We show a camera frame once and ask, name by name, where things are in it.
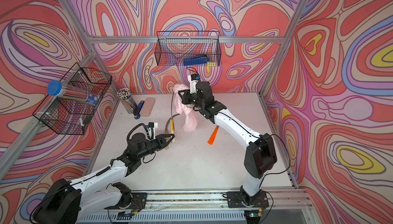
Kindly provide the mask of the clear tube blue cap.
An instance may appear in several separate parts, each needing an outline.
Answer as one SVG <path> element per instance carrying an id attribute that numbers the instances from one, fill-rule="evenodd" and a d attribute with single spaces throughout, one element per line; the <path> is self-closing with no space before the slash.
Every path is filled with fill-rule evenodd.
<path id="1" fill-rule="evenodd" d="M 73 100 L 93 106 L 97 105 L 99 101 L 98 95 L 78 87 L 63 84 L 62 82 L 57 80 L 52 80 L 48 84 L 47 94 L 50 96 Z"/>

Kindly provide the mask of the aluminium rail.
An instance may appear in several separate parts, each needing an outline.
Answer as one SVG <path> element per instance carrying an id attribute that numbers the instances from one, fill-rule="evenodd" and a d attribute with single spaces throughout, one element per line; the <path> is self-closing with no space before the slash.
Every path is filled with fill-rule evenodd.
<path id="1" fill-rule="evenodd" d="M 83 224 L 318 224 L 317 213 L 304 190 L 270 188 L 255 207 L 234 204 L 229 189 L 147 191 L 145 207 L 101 210 Z"/>

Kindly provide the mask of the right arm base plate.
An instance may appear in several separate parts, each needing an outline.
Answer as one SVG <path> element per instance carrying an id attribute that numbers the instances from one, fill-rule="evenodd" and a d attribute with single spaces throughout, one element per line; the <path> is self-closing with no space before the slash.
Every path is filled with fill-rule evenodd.
<path id="1" fill-rule="evenodd" d="M 259 191 L 254 196 L 248 196 L 246 192 L 242 191 L 229 191 L 223 194 L 223 197 L 227 199 L 229 208 L 268 208 L 269 202 L 265 191 Z"/>

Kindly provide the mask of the pink rag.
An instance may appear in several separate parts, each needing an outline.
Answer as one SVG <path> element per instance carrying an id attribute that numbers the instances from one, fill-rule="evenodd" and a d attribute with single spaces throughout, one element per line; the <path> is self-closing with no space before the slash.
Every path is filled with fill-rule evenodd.
<path id="1" fill-rule="evenodd" d="M 178 94 L 179 91 L 188 89 L 186 85 L 175 84 L 173 87 L 174 100 L 173 105 L 178 114 L 185 115 L 185 123 L 183 129 L 185 132 L 192 132 L 198 126 L 198 118 L 196 112 L 193 110 L 192 105 L 184 105 L 181 101 L 181 97 Z"/>

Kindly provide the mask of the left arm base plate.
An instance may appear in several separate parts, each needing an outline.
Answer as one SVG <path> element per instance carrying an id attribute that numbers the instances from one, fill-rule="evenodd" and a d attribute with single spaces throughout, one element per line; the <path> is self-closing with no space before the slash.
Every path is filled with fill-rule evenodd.
<path id="1" fill-rule="evenodd" d="M 107 210 L 143 210 L 147 202 L 146 192 L 132 192 L 126 196 L 122 196 L 120 203 L 115 206 L 110 206 L 105 209 Z"/>

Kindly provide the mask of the orange handled sickle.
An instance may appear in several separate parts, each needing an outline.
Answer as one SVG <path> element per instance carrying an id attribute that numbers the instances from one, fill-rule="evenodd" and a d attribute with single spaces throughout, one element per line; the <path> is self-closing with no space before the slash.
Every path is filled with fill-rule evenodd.
<path id="1" fill-rule="evenodd" d="M 216 126 L 213 133 L 211 134 L 208 142 L 207 142 L 209 145 L 212 145 L 215 142 L 218 130 L 219 130 L 219 126 Z"/>

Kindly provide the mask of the yellow item in basket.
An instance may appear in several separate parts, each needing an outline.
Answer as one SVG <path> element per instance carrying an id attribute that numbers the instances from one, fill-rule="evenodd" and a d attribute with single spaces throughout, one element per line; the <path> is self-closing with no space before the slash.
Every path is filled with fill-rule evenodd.
<path id="1" fill-rule="evenodd" d="M 206 63 L 206 66 L 207 66 L 207 67 L 216 67 L 217 64 L 216 64 L 215 62 L 209 61 L 209 62 Z"/>

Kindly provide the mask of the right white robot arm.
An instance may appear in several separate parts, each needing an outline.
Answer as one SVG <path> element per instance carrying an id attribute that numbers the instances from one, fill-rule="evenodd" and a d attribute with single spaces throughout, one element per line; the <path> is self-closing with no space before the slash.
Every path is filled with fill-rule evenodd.
<path id="1" fill-rule="evenodd" d="M 183 105 L 191 105 L 206 119 L 229 133 L 245 150 L 246 181 L 241 192 L 247 197 L 256 196 L 268 172 L 277 162 L 274 141 L 269 134 L 260 134 L 237 119 L 229 109 L 217 101 L 208 82 L 199 81 L 192 88 L 175 91 Z"/>

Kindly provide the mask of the wooden handled sickle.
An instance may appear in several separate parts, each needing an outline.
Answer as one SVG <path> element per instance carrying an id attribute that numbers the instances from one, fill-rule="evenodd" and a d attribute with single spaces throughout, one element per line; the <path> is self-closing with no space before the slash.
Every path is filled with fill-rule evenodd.
<path id="1" fill-rule="evenodd" d="M 173 113 L 173 101 L 174 101 L 174 93 L 172 94 L 172 98 L 171 98 L 171 119 L 170 119 L 171 134 L 175 134 L 174 113 Z"/>
<path id="2" fill-rule="evenodd" d="M 169 118 L 168 121 L 167 121 L 167 123 L 166 123 L 166 127 L 165 127 L 165 133 L 166 133 L 166 134 L 171 134 L 170 119 L 171 119 L 171 118 Z"/>

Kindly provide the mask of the cup of pencils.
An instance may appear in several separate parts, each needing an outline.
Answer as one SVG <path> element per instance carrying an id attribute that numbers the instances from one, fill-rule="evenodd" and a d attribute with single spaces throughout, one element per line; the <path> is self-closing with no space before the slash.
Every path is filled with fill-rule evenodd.
<path id="1" fill-rule="evenodd" d="M 126 110 L 133 114 L 135 109 L 137 108 L 137 103 L 135 102 L 131 91 L 128 88 L 122 88 L 118 90 L 117 96 L 122 100 L 123 105 L 126 107 Z"/>

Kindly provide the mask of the blue tool in basket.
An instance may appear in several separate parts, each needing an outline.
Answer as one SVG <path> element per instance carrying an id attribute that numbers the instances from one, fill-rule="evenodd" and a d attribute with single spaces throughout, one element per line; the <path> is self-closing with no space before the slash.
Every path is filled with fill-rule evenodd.
<path id="1" fill-rule="evenodd" d="M 183 60 L 184 66 L 192 65 L 203 65 L 210 62 L 210 58 L 207 55 L 196 55 Z"/>

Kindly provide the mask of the blue stapler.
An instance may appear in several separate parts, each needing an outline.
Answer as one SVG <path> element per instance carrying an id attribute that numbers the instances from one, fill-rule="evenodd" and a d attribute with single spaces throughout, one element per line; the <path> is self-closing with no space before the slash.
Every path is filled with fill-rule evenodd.
<path id="1" fill-rule="evenodd" d="M 137 105 L 137 107 L 134 109 L 133 114 L 134 114 L 134 118 L 136 120 L 138 120 L 141 117 L 140 112 L 143 108 L 144 103 L 145 103 L 145 101 L 140 101 L 139 104 Z"/>

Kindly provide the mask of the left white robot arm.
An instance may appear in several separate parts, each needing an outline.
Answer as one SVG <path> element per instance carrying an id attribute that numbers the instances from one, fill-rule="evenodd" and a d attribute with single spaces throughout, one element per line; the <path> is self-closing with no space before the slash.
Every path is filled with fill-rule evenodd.
<path id="1" fill-rule="evenodd" d="M 164 149 L 174 138 L 173 134 L 161 134 L 148 140 L 143 133 L 134 134 L 127 139 L 123 154 L 108 166 L 78 179 L 56 181 L 30 215 L 31 223 L 75 224 L 108 207 L 129 208 L 133 195 L 120 179 L 135 172 L 146 156 Z"/>

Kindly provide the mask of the pink case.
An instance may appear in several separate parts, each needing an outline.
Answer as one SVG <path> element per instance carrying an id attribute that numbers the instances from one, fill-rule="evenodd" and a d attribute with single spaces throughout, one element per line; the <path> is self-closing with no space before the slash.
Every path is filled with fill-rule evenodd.
<path id="1" fill-rule="evenodd" d="M 155 98 L 146 98 L 144 104 L 140 110 L 140 115 L 142 117 L 149 117 L 153 110 L 154 104 L 156 99 Z"/>

